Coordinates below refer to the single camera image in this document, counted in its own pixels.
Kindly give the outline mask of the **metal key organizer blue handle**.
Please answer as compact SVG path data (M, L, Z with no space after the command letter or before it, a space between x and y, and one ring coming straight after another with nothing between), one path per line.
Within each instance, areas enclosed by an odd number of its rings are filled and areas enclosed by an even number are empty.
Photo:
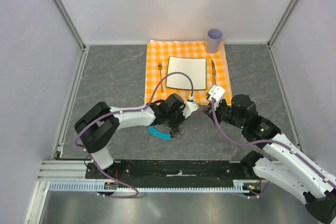
M173 130L170 130L170 128L168 127L169 132L161 132L159 130L157 130L154 126L149 126L148 127L148 132L150 134L152 134L153 136L162 139L162 140L169 140L171 138L177 138L180 137L183 133L184 133L184 125L181 124L178 127L178 130L176 132L174 132Z

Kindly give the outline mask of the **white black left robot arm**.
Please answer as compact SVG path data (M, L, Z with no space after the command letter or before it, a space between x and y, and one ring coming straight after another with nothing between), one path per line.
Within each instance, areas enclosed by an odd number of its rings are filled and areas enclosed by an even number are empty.
M180 131L180 125L197 110L194 101L184 101L176 93L165 100L133 108L109 107L105 102L99 102L76 122L74 128L84 148L98 164L97 173L103 178L111 178L115 165L107 145L117 130L166 123L171 129L170 136L174 136Z

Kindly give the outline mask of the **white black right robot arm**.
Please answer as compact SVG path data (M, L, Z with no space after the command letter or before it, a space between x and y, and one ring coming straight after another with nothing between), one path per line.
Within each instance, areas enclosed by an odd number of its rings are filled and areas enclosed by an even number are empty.
M219 92L207 94L207 114L216 126L221 122L241 129L246 145L256 145L280 161L285 168L277 168L261 154L250 152L240 166L248 179L264 178L299 199L310 215L321 223L335 219L335 176L318 166L272 121L260 116L248 95L239 94L227 105Z

